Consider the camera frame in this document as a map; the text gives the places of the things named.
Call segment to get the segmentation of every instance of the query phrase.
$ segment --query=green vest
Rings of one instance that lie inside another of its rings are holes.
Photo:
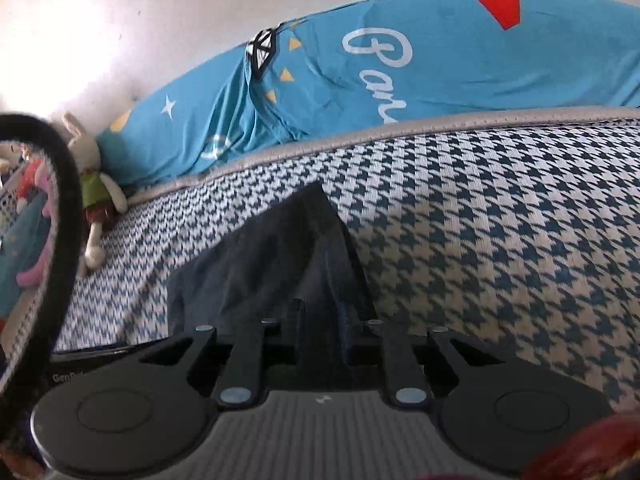
[[[84,209],[103,200],[111,200],[111,195],[100,180],[98,171],[82,175],[80,185],[82,186],[82,208]]]

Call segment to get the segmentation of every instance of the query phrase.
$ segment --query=plush toy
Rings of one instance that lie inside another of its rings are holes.
[[[87,134],[75,117],[65,114],[62,118],[72,139],[68,148],[76,161],[82,186],[82,216],[88,227],[84,250],[84,262],[89,269],[98,269],[106,254],[100,247],[103,231],[110,229],[117,220],[117,213],[127,212],[127,199],[111,177],[100,173],[100,149],[95,139]]]
[[[41,164],[36,171],[34,177],[34,183],[37,187],[43,190],[47,194],[47,203],[42,208],[42,216],[51,218],[51,227],[54,227],[55,217],[51,215],[51,203],[49,194],[49,171],[46,164]],[[49,230],[49,236],[44,243],[42,252],[38,257],[38,261],[31,267],[23,272],[18,272],[15,275],[15,281],[21,288],[28,286],[38,285],[42,281],[44,275],[44,268],[51,255],[53,254],[53,240],[51,239],[51,229]]]
[[[31,147],[28,144],[20,143],[20,162],[29,162],[31,157],[33,156],[33,152],[31,151]]]
[[[0,187],[4,187],[12,174],[14,174],[15,164],[5,158],[0,158]]]
[[[20,214],[27,205],[27,195],[36,186],[36,172],[42,164],[41,158],[36,158],[27,164],[27,167],[22,172],[20,183],[15,189],[15,195],[18,199],[15,205],[15,211]]]

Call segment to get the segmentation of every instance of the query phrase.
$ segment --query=houndstooth fabric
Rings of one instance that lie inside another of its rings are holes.
[[[376,309],[445,324],[604,391],[638,389],[640,123],[418,135],[268,164],[133,208],[76,285],[60,349],[166,335],[167,277],[314,180]]]
[[[17,217],[15,212],[17,203],[18,199],[15,195],[15,189],[2,195],[2,199],[0,200],[0,235],[2,236],[9,230],[9,227],[11,227]]]

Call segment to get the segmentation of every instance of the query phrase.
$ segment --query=circular pad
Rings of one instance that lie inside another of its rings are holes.
[[[144,476],[187,455],[210,421],[205,399],[167,367],[133,362],[51,390],[31,429],[50,466],[75,478]]]
[[[470,366],[444,400],[440,424],[463,456],[515,474],[541,452],[611,413],[600,392],[517,361]]]

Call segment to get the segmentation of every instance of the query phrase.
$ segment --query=stuffed bunny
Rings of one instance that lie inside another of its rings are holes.
[[[84,262],[89,269],[95,270],[106,260],[104,249],[100,247],[102,232],[113,226],[116,212],[127,212],[127,199],[111,177],[100,173],[100,149],[95,139],[84,131],[73,115],[65,114],[62,122],[73,137],[68,148],[78,167],[82,216],[89,230]]]

